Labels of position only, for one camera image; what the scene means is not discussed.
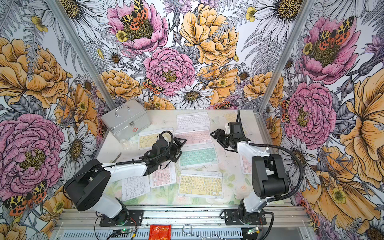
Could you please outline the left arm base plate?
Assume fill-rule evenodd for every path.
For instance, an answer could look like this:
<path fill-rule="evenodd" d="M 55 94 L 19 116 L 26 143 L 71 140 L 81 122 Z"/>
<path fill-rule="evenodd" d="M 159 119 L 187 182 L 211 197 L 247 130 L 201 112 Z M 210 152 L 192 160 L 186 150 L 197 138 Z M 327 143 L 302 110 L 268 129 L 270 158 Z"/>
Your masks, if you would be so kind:
<path fill-rule="evenodd" d="M 100 227 L 139 227 L 142 224 L 143 215 L 143 210 L 123 209 L 114 218 L 102 215 L 99 225 Z"/>

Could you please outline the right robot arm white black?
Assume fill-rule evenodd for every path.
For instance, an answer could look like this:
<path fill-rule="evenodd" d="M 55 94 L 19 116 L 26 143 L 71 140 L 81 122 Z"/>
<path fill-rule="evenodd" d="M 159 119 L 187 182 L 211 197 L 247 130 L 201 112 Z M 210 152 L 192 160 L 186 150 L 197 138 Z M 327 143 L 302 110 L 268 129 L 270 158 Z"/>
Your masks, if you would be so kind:
<path fill-rule="evenodd" d="M 281 156 L 270 154 L 266 145 L 250 142 L 245 137 L 241 122 L 230 122 L 226 130 L 217 129 L 210 136 L 225 150 L 239 154 L 251 164 L 253 190 L 240 201 L 236 210 L 224 210 L 226 225 L 265 225 L 267 220 L 263 208 L 272 198 L 278 198 L 289 191 Z"/>

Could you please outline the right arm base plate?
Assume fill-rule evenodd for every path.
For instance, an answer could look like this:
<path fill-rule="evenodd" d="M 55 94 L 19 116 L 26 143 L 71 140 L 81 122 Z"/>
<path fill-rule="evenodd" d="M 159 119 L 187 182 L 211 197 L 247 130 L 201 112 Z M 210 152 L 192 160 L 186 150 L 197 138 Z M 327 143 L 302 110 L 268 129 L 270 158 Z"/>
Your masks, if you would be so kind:
<path fill-rule="evenodd" d="M 266 225 L 267 220 L 262 213 L 248 213 L 239 209 L 225 209 L 224 220 L 227 226 L 261 226 Z"/>

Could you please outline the green keyboard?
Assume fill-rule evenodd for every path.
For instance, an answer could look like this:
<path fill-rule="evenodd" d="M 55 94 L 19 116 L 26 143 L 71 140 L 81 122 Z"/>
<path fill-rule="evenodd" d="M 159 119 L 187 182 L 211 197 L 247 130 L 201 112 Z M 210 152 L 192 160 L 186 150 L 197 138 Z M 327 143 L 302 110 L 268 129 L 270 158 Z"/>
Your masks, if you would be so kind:
<path fill-rule="evenodd" d="M 219 162 L 214 144 L 186 147 L 179 159 L 181 168 L 201 167 Z"/>

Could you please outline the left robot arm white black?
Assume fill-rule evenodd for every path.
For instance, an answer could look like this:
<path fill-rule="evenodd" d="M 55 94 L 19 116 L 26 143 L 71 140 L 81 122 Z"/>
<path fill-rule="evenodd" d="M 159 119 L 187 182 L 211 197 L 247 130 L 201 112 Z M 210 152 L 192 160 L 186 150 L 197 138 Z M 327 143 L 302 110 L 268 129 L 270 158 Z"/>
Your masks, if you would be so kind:
<path fill-rule="evenodd" d="M 64 185 L 64 190 L 78 211 L 99 212 L 116 226 L 123 226 L 131 220 L 128 209 L 118 198 L 104 194 L 109 183 L 130 177 L 149 176 L 159 169 L 164 162 L 177 162 L 182 155 L 182 147 L 187 139 L 171 136 L 170 141 L 161 132 L 151 150 L 138 160 L 102 164 L 97 159 L 86 163 Z"/>

